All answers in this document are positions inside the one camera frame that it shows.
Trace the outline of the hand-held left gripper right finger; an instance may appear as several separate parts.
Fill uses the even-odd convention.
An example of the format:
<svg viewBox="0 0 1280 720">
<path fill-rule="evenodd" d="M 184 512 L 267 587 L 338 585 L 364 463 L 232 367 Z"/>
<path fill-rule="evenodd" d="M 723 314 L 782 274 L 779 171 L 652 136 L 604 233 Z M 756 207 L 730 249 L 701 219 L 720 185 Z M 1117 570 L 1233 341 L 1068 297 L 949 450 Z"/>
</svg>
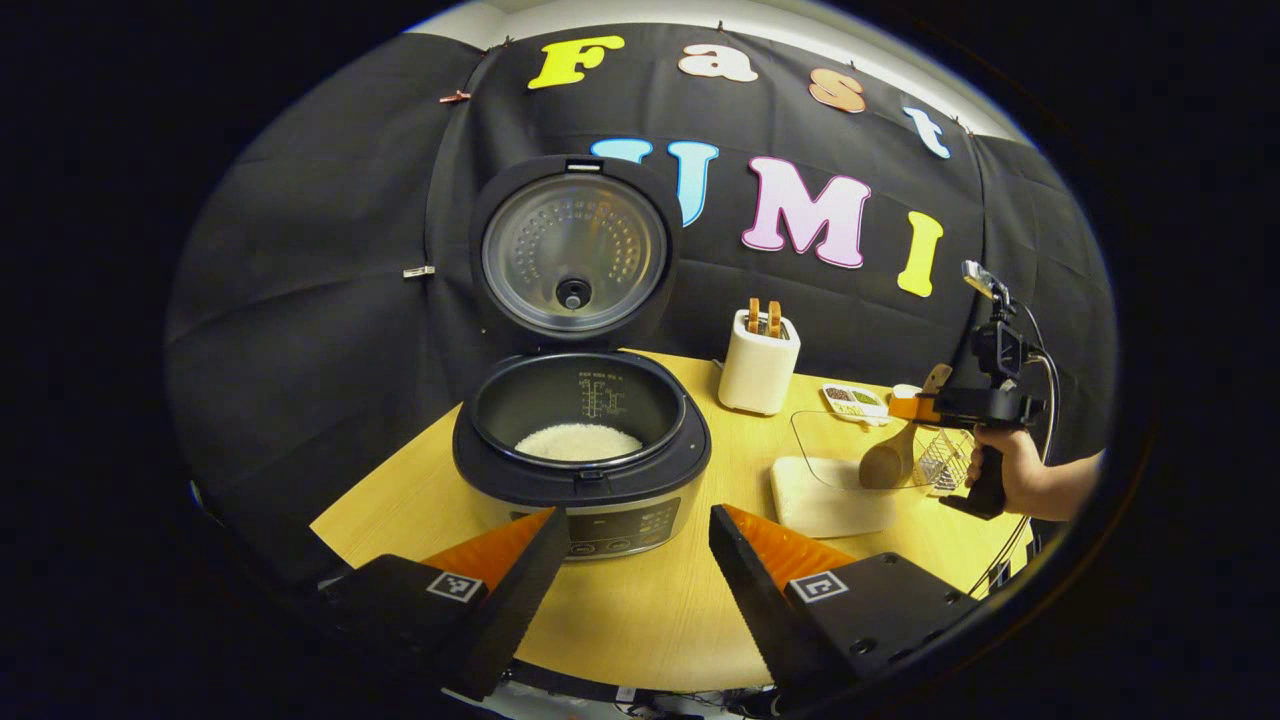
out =
<svg viewBox="0 0 1280 720">
<path fill-rule="evenodd" d="M 781 693 L 817 700 L 922 656 L 978 601 L 893 552 L 855 559 L 728 503 L 708 541 Z"/>
</svg>

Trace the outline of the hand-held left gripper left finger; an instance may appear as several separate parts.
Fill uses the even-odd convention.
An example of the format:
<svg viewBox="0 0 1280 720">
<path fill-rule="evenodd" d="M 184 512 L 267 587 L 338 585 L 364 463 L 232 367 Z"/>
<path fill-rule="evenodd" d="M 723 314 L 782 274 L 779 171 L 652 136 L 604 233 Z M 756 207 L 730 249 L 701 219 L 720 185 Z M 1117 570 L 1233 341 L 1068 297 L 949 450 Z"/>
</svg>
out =
<svg viewBox="0 0 1280 720">
<path fill-rule="evenodd" d="M 411 560 L 384 553 L 323 591 L 340 637 L 433 689 L 484 700 L 515 657 L 570 547 L 543 509 Z"/>
</svg>

